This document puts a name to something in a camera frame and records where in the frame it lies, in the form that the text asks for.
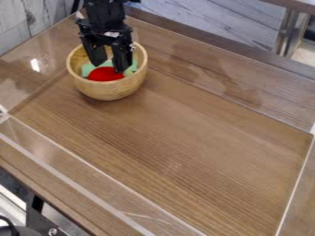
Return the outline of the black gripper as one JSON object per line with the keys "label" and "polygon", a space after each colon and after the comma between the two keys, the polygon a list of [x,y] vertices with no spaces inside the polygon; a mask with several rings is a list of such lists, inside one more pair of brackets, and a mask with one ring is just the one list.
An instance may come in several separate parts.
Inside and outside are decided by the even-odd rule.
{"label": "black gripper", "polygon": [[112,45],[114,67],[118,73],[123,73],[134,63],[132,28],[123,22],[102,28],[87,18],[78,19],[76,24],[90,62],[95,66],[104,63],[107,61],[104,45]]}

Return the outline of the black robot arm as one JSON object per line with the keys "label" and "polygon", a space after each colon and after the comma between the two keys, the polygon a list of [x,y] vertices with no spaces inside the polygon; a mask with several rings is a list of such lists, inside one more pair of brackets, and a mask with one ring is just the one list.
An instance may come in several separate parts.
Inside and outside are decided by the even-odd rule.
{"label": "black robot arm", "polygon": [[86,18],[78,18],[79,37],[90,62],[99,66],[112,51],[112,65],[123,73],[134,63],[132,28],[124,23],[124,3],[130,0],[84,0]]}

